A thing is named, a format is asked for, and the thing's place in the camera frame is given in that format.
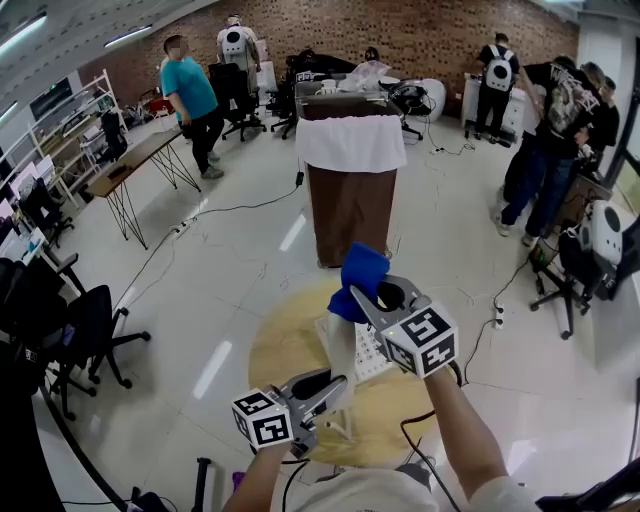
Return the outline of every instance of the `plastic bag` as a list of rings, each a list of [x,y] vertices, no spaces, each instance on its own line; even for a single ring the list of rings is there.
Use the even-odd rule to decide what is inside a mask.
[[[390,69],[391,66],[377,60],[363,62],[340,82],[339,88],[349,92],[376,90],[378,82]]]

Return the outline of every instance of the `wall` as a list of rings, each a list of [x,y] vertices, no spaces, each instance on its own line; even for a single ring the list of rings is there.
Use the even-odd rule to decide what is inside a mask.
[[[357,63],[372,45],[396,75],[442,80],[449,113],[459,112],[463,73],[478,70],[475,58],[496,31],[511,37],[524,63],[575,57],[579,38],[576,25],[528,0],[220,0],[84,66],[80,77],[86,83],[106,68],[121,106],[133,104],[157,85],[169,35],[186,36],[205,69],[216,62],[216,35],[231,12],[266,38],[276,77],[287,55],[307,47]]]

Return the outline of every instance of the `blue towel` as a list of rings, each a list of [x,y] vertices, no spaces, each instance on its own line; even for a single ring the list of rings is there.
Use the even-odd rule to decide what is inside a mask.
[[[349,322],[366,324],[369,321],[351,295],[349,286],[357,286],[369,300],[378,302],[378,285],[389,272],[389,260],[366,245],[354,242],[340,274],[342,288],[333,294],[329,311]]]

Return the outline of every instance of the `office chair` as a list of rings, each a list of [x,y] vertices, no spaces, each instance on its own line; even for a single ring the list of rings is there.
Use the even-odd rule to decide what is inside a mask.
[[[209,73],[222,115],[231,123],[231,128],[222,134],[222,140],[227,140],[227,135],[240,130],[240,140],[244,142],[246,128],[262,128],[266,132],[267,127],[255,116],[258,91],[249,91],[247,72],[232,63],[209,66]]]
[[[596,484],[583,494],[544,496],[536,501],[543,512],[616,510],[632,503],[636,507],[629,510],[639,510],[640,459],[630,462],[609,480]]]
[[[120,118],[115,112],[105,112],[101,118],[102,130],[104,138],[107,141],[107,147],[99,153],[96,162],[98,164],[104,162],[115,162],[127,151],[127,140],[122,134],[120,128]]]
[[[63,217],[60,204],[49,194],[47,186],[38,178],[29,195],[18,202],[20,209],[47,236],[49,243],[60,248],[60,235],[67,229],[75,229],[71,217]]]
[[[530,304],[531,311],[547,302],[563,298],[567,311],[569,328],[561,337],[568,340],[573,335],[573,302],[580,307],[580,314],[586,315],[595,294],[602,300],[613,300],[622,281],[640,270],[640,217],[622,233],[622,259],[616,267],[596,253],[584,253],[577,238],[566,231],[560,235],[560,262],[564,268],[564,278],[558,277],[548,267],[541,267],[532,258],[533,270],[538,274],[538,288],[544,289],[540,273],[547,276],[558,290]],[[582,284],[582,293],[575,291],[576,284]]]
[[[96,371],[106,357],[118,384],[130,389],[129,379],[123,379],[115,362],[115,347],[135,339],[151,340],[144,331],[113,337],[120,315],[129,312],[119,308],[112,316],[109,287],[101,285],[84,292],[67,305],[55,291],[44,288],[31,278],[29,268],[20,262],[0,259],[0,330],[7,333],[15,346],[16,360],[32,360],[28,365],[29,389],[35,392],[48,369],[57,379],[51,392],[62,398],[62,412],[70,421],[75,415],[69,411],[69,385],[96,396],[95,388],[85,388],[71,379],[72,370],[84,369],[89,359],[89,380],[98,384]],[[48,368],[54,361],[59,369]]]

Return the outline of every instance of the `hand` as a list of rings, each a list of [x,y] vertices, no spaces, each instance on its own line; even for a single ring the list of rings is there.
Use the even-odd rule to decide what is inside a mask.
[[[575,134],[573,140],[575,140],[578,147],[581,148],[589,140],[589,130],[586,127],[581,128],[580,131]]]

